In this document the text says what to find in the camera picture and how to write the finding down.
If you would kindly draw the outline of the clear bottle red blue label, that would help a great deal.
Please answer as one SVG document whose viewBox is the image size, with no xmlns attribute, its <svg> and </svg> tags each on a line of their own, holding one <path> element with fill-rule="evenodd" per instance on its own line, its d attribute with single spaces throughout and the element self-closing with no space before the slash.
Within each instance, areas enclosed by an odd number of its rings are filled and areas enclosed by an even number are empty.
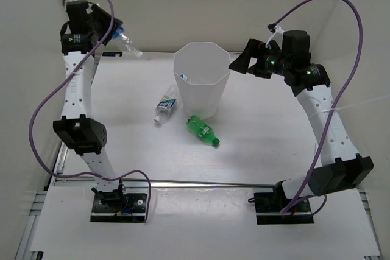
<svg viewBox="0 0 390 260">
<path fill-rule="evenodd" d="M 185 74 L 180 74 L 179 75 L 181 79 L 183 79 L 184 81 L 190 83 L 190 84 L 195 84 L 195 81 L 193 79 L 189 79 L 187 75 Z"/>
</svg>

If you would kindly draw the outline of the clear bottle white green label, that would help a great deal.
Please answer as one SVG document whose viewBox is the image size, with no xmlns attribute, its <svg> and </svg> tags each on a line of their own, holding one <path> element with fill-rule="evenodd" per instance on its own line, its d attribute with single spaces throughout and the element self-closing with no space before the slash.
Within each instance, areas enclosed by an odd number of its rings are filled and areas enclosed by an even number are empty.
<svg viewBox="0 0 390 260">
<path fill-rule="evenodd" d="M 167 122 L 180 102 L 181 96 L 178 86 L 171 85 L 155 107 L 154 122 L 157 124 Z"/>
</svg>

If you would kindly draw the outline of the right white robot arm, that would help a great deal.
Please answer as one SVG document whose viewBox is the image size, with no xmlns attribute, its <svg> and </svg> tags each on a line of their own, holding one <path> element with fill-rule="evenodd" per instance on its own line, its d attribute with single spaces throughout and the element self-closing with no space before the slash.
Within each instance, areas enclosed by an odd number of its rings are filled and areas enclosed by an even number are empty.
<svg viewBox="0 0 390 260">
<path fill-rule="evenodd" d="M 229 69 L 269 79 L 282 76 L 303 108 L 317 141 L 315 163 L 306 175 L 281 181 L 274 205 L 287 211 L 305 197 L 318 197 L 357 187 L 373 170 L 368 156 L 360 155 L 335 111 L 331 81 L 326 69 L 311 62 L 310 36 L 306 31 L 282 33 L 282 45 L 249 39 Z"/>
</svg>

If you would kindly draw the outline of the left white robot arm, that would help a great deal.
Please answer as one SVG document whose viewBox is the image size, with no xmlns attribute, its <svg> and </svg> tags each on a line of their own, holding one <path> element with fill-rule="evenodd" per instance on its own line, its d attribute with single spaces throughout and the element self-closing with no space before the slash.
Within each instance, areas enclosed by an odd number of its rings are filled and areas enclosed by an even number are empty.
<svg viewBox="0 0 390 260">
<path fill-rule="evenodd" d="M 95 196 L 112 210 L 122 211 L 127 206 L 128 197 L 122 182 L 113 180 L 116 175 L 105 151 L 106 128 L 93 119 L 94 56 L 87 55 L 104 34 L 112 35 L 122 21 L 116 20 L 110 28 L 110 15 L 86 0 L 70 1 L 66 12 L 69 21 L 61 28 L 60 41 L 66 76 L 70 81 L 66 85 L 61 118 L 53 122 L 53 129 L 95 174 L 96 187 L 92 189 Z"/>
</svg>

